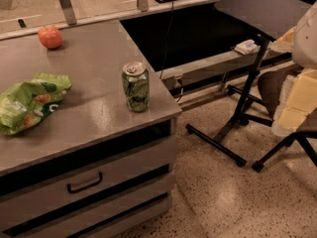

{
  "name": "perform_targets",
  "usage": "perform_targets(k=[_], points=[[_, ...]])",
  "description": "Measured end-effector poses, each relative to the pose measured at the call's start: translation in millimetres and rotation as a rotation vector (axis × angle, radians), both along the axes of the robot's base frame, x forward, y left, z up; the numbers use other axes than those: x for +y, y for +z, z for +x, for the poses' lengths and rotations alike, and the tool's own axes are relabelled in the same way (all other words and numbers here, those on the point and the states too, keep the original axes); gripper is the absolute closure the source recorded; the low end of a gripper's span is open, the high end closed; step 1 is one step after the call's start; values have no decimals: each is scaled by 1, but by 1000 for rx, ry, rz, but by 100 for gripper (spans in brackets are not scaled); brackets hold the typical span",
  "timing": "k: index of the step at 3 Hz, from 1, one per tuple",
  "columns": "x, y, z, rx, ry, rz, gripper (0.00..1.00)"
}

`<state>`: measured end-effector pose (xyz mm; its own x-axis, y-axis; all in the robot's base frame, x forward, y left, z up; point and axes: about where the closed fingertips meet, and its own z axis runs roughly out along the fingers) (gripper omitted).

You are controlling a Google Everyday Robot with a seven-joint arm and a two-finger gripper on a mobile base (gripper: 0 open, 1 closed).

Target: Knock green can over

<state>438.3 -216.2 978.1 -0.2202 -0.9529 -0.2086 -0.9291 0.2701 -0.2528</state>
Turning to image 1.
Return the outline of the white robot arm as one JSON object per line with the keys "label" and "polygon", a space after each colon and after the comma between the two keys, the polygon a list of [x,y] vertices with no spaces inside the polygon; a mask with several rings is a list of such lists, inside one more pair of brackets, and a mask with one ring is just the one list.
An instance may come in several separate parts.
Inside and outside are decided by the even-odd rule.
{"label": "white robot arm", "polygon": [[317,108],[317,2],[271,48],[291,52],[292,60],[303,67],[297,76],[288,75],[283,81],[273,116],[272,132],[287,136]]}

